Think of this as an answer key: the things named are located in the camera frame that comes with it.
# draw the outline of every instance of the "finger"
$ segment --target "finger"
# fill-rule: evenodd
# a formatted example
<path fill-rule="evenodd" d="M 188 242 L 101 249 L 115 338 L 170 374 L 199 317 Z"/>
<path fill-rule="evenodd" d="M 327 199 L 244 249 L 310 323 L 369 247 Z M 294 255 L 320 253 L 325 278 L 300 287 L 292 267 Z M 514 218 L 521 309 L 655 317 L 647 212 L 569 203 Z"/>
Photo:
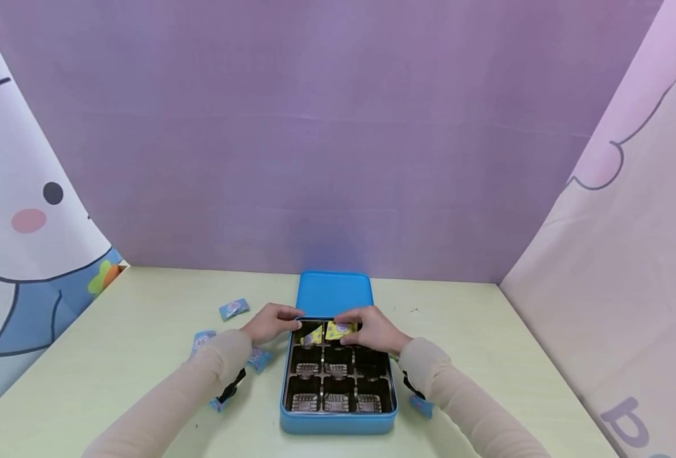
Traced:
<path fill-rule="evenodd" d="M 305 313 L 300 309 L 288 305 L 277 305 L 277 318 L 279 319 L 295 319 L 304 315 Z"/>
<path fill-rule="evenodd" d="M 279 329 L 281 332 L 285 331 L 296 331 L 298 329 L 302 328 L 302 322 L 301 321 L 279 321 Z"/>
<path fill-rule="evenodd" d="M 361 341 L 361 332 L 351 333 L 347 336 L 343 336 L 340 339 L 341 345 L 357 345 Z"/>
<path fill-rule="evenodd" d="M 333 318 L 333 321 L 336 323 L 361 323 L 363 320 L 363 309 L 365 307 L 348 310 L 348 312 L 343 312 Z"/>

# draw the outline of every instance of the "tin box lid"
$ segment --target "tin box lid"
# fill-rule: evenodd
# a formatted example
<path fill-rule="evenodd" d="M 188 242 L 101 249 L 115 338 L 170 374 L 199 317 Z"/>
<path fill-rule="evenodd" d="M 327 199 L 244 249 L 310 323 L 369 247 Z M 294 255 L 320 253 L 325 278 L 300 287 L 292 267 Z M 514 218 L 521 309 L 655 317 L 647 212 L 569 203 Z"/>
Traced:
<path fill-rule="evenodd" d="M 306 270 L 300 275 L 296 308 L 308 317 L 332 318 L 356 307 L 373 305 L 371 279 L 364 274 Z"/>

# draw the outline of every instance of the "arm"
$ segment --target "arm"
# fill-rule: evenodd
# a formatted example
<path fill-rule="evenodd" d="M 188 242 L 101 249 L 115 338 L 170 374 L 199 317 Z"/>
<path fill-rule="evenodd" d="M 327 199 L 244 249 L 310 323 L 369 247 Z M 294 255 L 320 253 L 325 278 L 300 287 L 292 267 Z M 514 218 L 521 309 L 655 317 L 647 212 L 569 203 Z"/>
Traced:
<path fill-rule="evenodd" d="M 399 365 L 411 384 L 459 426 L 482 458 L 550 458 L 539 440 L 458 371 L 437 345 L 413 339 L 401 350 Z"/>
<path fill-rule="evenodd" d="M 338 323 L 363 323 L 341 339 L 399 355 L 411 384 L 459 426 L 482 458 L 550 458 L 539 440 L 467 375 L 437 345 L 402 333 L 376 307 L 353 309 Z"/>
<path fill-rule="evenodd" d="M 96 438 L 83 458 L 161 457 L 190 417 L 236 379 L 250 352 L 251 337 L 243 331 L 209 339 Z"/>

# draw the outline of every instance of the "cartoon character printed backdrop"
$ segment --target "cartoon character printed backdrop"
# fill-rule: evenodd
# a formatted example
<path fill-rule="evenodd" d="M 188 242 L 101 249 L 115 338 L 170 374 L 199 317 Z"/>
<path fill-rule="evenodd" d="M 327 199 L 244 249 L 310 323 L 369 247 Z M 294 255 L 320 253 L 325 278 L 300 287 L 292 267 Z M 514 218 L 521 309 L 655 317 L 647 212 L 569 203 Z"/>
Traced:
<path fill-rule="evenodd" d="M 0 395 L 91 304 L 120 261 L 0 56 Z"/>
<path fill-rule="evenodd" d="M 621 455 L 676 458 L 676 1 L 501 288 Z"/>

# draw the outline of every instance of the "bunny eye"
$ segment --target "bunny eye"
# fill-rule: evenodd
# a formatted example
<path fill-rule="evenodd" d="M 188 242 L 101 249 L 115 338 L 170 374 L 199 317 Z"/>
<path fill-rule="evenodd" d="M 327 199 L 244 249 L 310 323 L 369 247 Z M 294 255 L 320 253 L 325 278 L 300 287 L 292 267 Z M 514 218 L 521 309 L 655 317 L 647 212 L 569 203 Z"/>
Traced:
<path fill-rule="evenodd" d="M 63 200 L 63 188 L 54 181 L 46 183 L 43 187 L 43 197 L 50 205 L 57 205 Z"/>

